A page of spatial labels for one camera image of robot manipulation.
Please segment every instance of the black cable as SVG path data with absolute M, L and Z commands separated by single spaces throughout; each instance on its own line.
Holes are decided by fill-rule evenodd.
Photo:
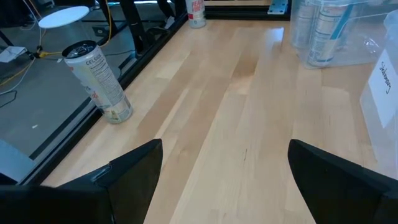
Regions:
M 115 56 L 115 55 L 121 55 L 121 54 L 129 53 L 129 52 L 133 52 L 133 51 L 135 51 L 135 50 L 127 50 L 127 51 L 125 51 L 125 52 L 120 52 L 120 53 L 111 53 L 111 54 L 106 54 L 106 55 L 105 55 L 105 57 L 106 57 L 106 56 Z
M 12 102 L 17 98 L 17 93 L 18 93 L 17 90 L 12 90 L 12 91 L 9 91 L 9 92 L 7 92 L 7 93 L 3 93 L 3 94 L 0 95 L 0 96 L 4 96 L 4 95 L 6 95 L 6 94 L 8 94 L 8 93 L 14 93 L 14 98 L 13 98 L 12 100 L 8 101 L 7 103 L 4 103 L 4 104 L 0 105 L 0 108 L 2 108 L 3 106 L 6 106 L 6 105 L 9 104 L 9 103 L 12 103 Z

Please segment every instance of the black metal frame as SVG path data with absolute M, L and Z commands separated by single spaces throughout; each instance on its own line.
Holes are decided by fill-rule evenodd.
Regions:
M 287 12 L 283 15 L 268 14 L 268 6 L 206 6 L 206 17 L 207 19 L 287 21 L 290 19 L 290 5 L 291 0 L 289 0 Z M 175 23 L 170 27 L 168 33 L 162 35 L 157 41 L 152 41 L 148 38 L 145 31 L 141 29 L 142 21 L 137 21 L 137 19 L 139 19 L 139 17 L 137 17 L 137 14 L 131 15 L 137 12 L 135 10 L 123 11 L 125 13 L 127 23 L 133 24 L 135 22 L 138 22 L 138 27 L 130 26 L 134 43 L 137 42 L 137 44 L 140 44 L 139 42 L 141 41 L 141 44 L 143 44 L 141 46 L 142 50 L 138 49 L 141 53 L 141 56 L 137 59 L 137 61 L 135 61 L 134 65 L 128 69 L 128 71 L 126 71 L 122 76 L 119 77 L 119 82 L 121 86 L 123 87 L 123 89 L 126 89 L 130 85 L 130 83 L 138 76 L 142 69 L 152 60 L 152 58 L 155 57 L 158 51 L 160 51 L 162 47 L 179 30 L 179 28 L 184 25 L 185 21 L 188 18 L 185 8 L 185 0 L 175 0 Z M 54 133 L 49 138 L 47 138 L 43 142 L 39 149 L 44 150 L 46 147 L 48 147 L 50 143 L 54 141 L 54 139 L 68 126 L 68 124 L 73 119 L 75 119 L 76 115 L 81 113 L 83 109 L 87 106 L 90 106 L 91 108 L 89 108 L 89 110 L 77 122 L 77 125 L 74 126 L 72 130 L 66 134 L 65 138 L 57 143 L 57 145 L 34 167 L 32 172 L 30 172 L 30 174 L 28 174 L 22 181 L 20 181 L 18 185 L 40 184 L 54 170 L 54 168 L 56 168 L 56 166 L 62 161 L 62 159 L 74 148 L 79 140 L 84 137 L 84 135 L 91 129 L 91 127 L 97 122 L 97 120 L 100 119 L 100 111 L 93 105 L 90 105 L 90 99 L 88 98 L 60 125 L 59 128 L 54 131 Z

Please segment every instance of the gray floor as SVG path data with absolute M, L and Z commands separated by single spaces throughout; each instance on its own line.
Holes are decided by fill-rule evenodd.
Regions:
M 164 20 L 156 4 L 137 5 L 141 19 Z M 124 19 L 119 6 L 111 7 L 114 19 Z M 84 19 L 104 19 L 101 11 L 91 11 Z M 45 51 L 62 51 L 65 47 L 87 39 L 99 40 L 95 37 L 91 26 L 101 23 L 75 22 L 71 25 L 47 30 L 42 40 Z M 2 29 L 13 41 L 14 45 L 34 50 L 39 42 L 39 29 L 20 30 L 19 27 Z M 103 47 L 104 54 L 113 54 L 134 49 L 131 33 L 125 28 L 111 42 Z M 109 56 L 108 63 L 115 75 L 119 75 L 118 65 L 129 55 Z M 0 63 L 0 76 L 12 75 L 24 68 L 30 60 L 20 56 L 11 63 Z M 0 92 L 13 87 L 22 77 L 0 86 Z M 27 156 L 31 155 L 39 145 L 87 98 L 87 94 L 78 80 L 69 71 L 64 62 L 37 59 L 27 75 L 16 88 L 17 98 L 12 103 L 0 108 L 0 139 Z M 0 105 L 11 99 L 11 96 L 0 96 Z

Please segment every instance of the light wood tabletop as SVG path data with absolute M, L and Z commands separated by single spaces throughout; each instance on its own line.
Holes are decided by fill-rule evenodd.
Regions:
M 373 65 L 304 68 L 289 22 L 185 24 L 48 176 L 58 186 L 153 139 L 164 159 L 146 224 L 314 223 L 287 147 L 303 140 L 375 169 L 359 97 Z

